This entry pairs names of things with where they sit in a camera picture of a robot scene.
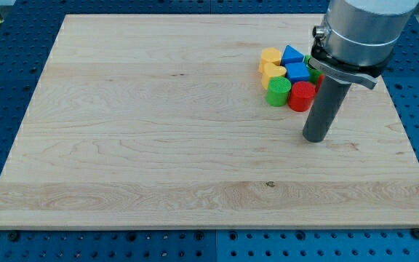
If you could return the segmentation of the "green block behind arm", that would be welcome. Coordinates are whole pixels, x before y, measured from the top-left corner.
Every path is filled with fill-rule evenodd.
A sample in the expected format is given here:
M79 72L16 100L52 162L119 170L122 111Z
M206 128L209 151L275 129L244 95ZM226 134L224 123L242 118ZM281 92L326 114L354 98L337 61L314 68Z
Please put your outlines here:
M313 68L311 65L309 65L309 60L310 60L311 56L310 55L305 55L303 62L306 65L306 68L309 72L309 81L313 84L316 84L319 80L319 77L322 75L322 72Z

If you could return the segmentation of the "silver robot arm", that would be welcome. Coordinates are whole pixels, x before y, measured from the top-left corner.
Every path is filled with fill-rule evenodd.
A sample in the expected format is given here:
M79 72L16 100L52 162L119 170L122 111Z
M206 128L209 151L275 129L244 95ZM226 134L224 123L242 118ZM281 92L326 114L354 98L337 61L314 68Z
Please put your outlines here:
M391 59L415 0L332 0L313 28L308 64L341 84L372 90Z

